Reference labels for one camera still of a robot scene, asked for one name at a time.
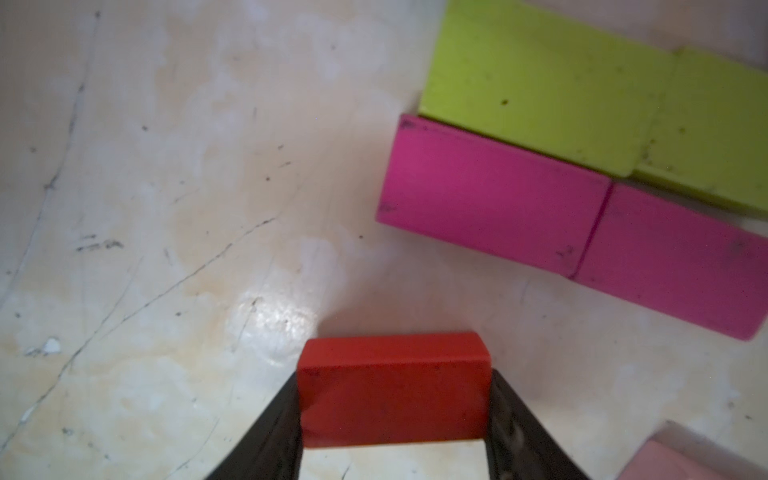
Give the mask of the red block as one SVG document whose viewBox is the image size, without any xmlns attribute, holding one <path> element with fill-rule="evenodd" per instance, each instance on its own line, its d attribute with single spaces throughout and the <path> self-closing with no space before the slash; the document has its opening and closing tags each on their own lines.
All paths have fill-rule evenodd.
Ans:
<svg viewBox="0 0 768 480">
<path fill-rule="evenodd" d="M 474 332 L 312 339 L 296 374 L 307 448 L 485 435 L 491 356 Z"/>
</svg>

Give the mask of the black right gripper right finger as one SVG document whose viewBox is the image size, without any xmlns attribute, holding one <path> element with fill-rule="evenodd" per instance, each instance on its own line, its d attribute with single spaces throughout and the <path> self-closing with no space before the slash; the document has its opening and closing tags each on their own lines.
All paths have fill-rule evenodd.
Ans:
<svg viewBox="0 0 768 480">
<path fill-rule="evenodd" d="M 496 369 L 484 442 L 491 479 L 588 480 Z"/>
</svg>

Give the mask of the magenta block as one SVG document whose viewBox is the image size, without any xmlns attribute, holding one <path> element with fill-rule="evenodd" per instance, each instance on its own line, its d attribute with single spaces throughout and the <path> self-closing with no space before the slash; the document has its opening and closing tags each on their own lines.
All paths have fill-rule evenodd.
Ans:
<svg viewBox="0 0 768 480">
<path fill-rule="evenodd" d="M 376 219 L 570 277 L 611 185 L 599 173 L 403 115 Z"/>
<path fill-rule="evenodd" d="M 767 240 L 613 185 L 573 280 L 748 341 L 767 317 Z"/>
</svg>

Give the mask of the light green block top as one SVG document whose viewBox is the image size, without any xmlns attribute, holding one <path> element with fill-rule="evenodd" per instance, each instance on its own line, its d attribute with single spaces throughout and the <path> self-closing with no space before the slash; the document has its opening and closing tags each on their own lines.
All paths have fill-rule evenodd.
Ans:
<svg viewBox="0 0 768 480">
<path fill-rule="evenodd" d="M 451 1 L 418 111 L 631 175 L 674 55 L 521 1 Z"/>
<path fill-rule="evenodd" d="M 635 177 L 766 216 L 766 71 L 692 47 L 675 57 Z"/>
</svg>

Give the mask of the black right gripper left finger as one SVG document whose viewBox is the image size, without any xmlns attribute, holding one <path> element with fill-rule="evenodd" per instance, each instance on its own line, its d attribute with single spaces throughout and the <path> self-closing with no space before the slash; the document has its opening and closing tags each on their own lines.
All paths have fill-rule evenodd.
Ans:
<svg viewBox="0 0 768 480">
<path fill-rule="evenodd" d="M 208 480 L 296 480 L 303 440 L 297 375 L 293 373 Z"/>
</svg>

